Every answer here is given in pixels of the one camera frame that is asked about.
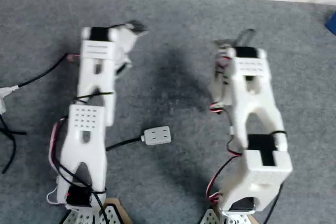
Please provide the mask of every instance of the metal bracket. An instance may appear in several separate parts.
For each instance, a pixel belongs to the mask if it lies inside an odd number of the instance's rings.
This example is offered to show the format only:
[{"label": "metal bracket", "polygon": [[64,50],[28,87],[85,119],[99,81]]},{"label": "metal bracket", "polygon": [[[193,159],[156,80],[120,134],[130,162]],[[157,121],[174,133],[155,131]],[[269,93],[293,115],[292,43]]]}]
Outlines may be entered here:
[{"label": "metal bracket", "polygon": [[[117,207],[115,204],[107,205],[105,208],[105,213],[109,220],[109,224],[123,224],[123,221],[120,217]],[[94,224],[97,223],[94,219],[98,218],[98,224],[106,224],[104,216],[102,214],[99,215],[98,212],[92,211],[70,211],[67,214],[67,217],[61,221],[60,224]]]}]

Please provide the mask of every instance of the perforated metal plate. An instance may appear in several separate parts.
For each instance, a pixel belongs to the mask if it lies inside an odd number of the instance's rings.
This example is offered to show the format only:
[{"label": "perforated metal plate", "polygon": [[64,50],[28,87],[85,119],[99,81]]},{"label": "perforated metal plate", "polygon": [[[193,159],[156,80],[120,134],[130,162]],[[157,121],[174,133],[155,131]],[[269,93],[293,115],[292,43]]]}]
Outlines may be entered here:
[{"label": "perforated metal plate", "polygon": [[[109,224],[123,224],[123,221],[120,217],[117,207],[114,204],[107,205],[105,208],[105,213],[109,220]],[[60,224],[93,224],[94,215],[98,215],[98,213],[94,213],[92,211],[74,211],[72,210],[70,213],[67,213],[67,216],[61,221]],[[101,214],[99,216],[98,224],[106,224],[104,216]]]},{"label": "perforated metal plate", "polygon": [[216,213],[212,209],[208,209],[199,224],[221,224]]}]

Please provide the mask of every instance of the black cable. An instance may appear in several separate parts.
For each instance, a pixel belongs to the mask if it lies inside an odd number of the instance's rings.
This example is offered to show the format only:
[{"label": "black cable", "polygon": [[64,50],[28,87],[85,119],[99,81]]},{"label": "black cable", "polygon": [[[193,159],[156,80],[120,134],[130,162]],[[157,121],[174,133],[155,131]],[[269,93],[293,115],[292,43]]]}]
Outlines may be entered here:
[{"label": "black cable", "polygon": [[81,99],[83,98],[92,98],[92,97],[96,97],[96,96],[99,96],[99,95],[109,95],[109,94],[113,94],[113,92],[98,92],[98,93],[94,93],[94,94],[88,94],[88,95],[83,95],[81,97],[75,97],[73,99],[73,102],[82,102],[82,103],[88,103],[87,101],[83,101]]},{"label": "black cable", "polygon": [[272,215],[272,213],[273,213],[273,210],[274,210],[274,208],[275,208],[275,205],[277,204],[278,199],[279,199],[279,197],[280,197],[280,194],[281,194],[281,191],[282,191],[283,186],[284,186],[284,185],[283,185],[283,183],[282,183],[282,184],[280,185],[280,188],[279,188],[279,193],[278,193],[278,195],[275,197],[274,202],[273,202],[273,205],[271,206],[271,209],[270,209],[270,211],[268,212],[268,214],[267,214],[267,216],[266,216],[266,219],[264,220],[264,224],[267,224],[269,218],[271,217],[271,215]]},{"label": "black cable", "polygon": [[46,71],[44,71],[43,73],[39,74],[38,76],[28,80],[28,81],[25,81],[25,82],[22,82],[20,84],[18,84],[18,87],[21,88],[23,86],[26,86],[40,78],[42,78],[43,76],[45,76],[46,74],[50,73],[51,71],[53,71],[66,57],[68,56],[68,54],[64,54],[61,58],[59,58],[59,60],[52,66],[50,67],[49,69],[47,69]]},{"label": "black cable", "polygon": [[248,44],[250,43],[250,41],[253,39],[253,37],[255,36],[256,31],[253,28],[250,29],[246,29],[243,30],[237,37],[237,39],[235,40],[235,42],[233,43],[234,47],[239,46],[239,44],[241,43],[242,39],[244,38],[244,36],[246,36],[245,39],[245,43],[242,43],[241,46],[248,46]]},{"label": "black cable", "polygon": [[2,122],[2,125],[4,126],[4,131],[2,131],[2,133],[4,133],[13,142],[13,149],[12,149],[11,157],[9,158],[9,161],[7,162],[6,166],[1,172],[2,174],[5,174],[7,170],[9,169],[9,167],[11,166],[14,160],[15,154],[16,154],[16,139],[14,135],[11,133],[11,130],[8,128],[7,124],[5,123],[2,115],[0,115],[0,120]]},{"label": "black cable", "polygon": [[122,141],[118,144],[110,145],[110,146],[106,147],[106,151],[109,152],[112,149],[118,148],[118,147],[123,146],[123,145],[130,144],[130,143],[134,143],[134,142],[141,142],[141,138],[137,137],[137,138]]}]

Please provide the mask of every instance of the red wire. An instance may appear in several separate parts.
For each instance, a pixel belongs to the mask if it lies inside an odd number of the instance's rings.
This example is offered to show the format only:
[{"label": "red wire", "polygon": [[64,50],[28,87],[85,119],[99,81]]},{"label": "red wire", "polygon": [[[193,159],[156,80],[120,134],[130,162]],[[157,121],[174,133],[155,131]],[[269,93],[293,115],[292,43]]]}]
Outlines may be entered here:
[{"label": "red wire", "polygon": [[233,155],[236,155],[236,156],[238,156],[238,157],[241,157],[241,156],[243,155],[242,153],[240,153],[240,152],[235,152],[235,151],[233,151],[233,150],[230,149],[229,144],[232,142],[232,140],[233,140],[233,138],[232,138],[229,142],[227,142],[227,144],[226,144],[226,149],[227,149],[227,151],[230,152],[230,153],[233,154]]},{"label": "red wire", "polygon": [[226,161],[226,162],[224,163],[224,165],[221,166],[221,168],[216,172],[215,176],[210,180],[209,185],[208,185],[208,187],[207,187],[207,190],[206,190],[206,192],[205,192],[205,196],[206,196],[211,202],[216,203],[216,201],[218,200],[219,195],[220,195],[220,193],[215,193],[213,196],[211,196],[211,197],[209,196],[210,191],[211,191],[211,189],[212,189],[212,186],[213,186],[214,183],[215,183],[216,178],[217,178],[218,175],[221,173],[221,171],[224,169],[224,167],[227,166],[227,165],[231,162],[231,160],[233,160],[233,159],[235,159],[235,158],[237,158],[237,157],[239,157],[239,156],[234,156],[234,157],[229,158],[228,161]]}]

